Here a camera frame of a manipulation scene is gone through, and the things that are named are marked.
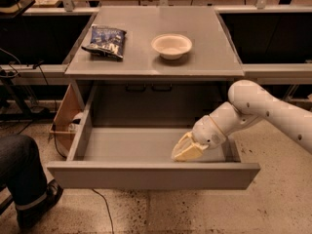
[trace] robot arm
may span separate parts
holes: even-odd
[[[172,158],[187,161],[223,144],[229,135],[266,119],[312,153],[312,113],[272,97],[252,81],[238,81],[225,102],[197,121],[175,146]]]

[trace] shoe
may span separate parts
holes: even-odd
[[[30,209],[23,211],[17,210],[19,228],[29,229],[33,227],[41,219],[44,213],[57,204],[62,191],[63,189],[60,188],[55,179],[50,181],[47,185],[47,197],[45,200]]]

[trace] floor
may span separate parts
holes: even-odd
[[[0,136],[27,123],[1,124]],[[22,134],[36,139],[43,165],[61,160],[50,123]],[[28,233],[312,233],[312,155],[266,121],[234,134],[243,162],[259,174],[246,190],[132,191],[65,189]],[[52,176],[46,171],[48,179]],[[1,192],[3,200],[7,192]],[[20,233],[14,204],[0,216],[1,233]]]

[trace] plastic package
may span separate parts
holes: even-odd
[[[108,58],[123,59],[126,31],[104,25],[92,25],[91,42],[82,49]]]

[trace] person's leg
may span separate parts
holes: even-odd
[[[12,193],[20,228],[31,228],[59,200],[62,189],[55,180],[47,185],[34,139],[0,138],[0,183]]]
[[[47,179],[33,138],[21,135],[0,138],[0,183],[7,185],[17,208],[45,199]]]

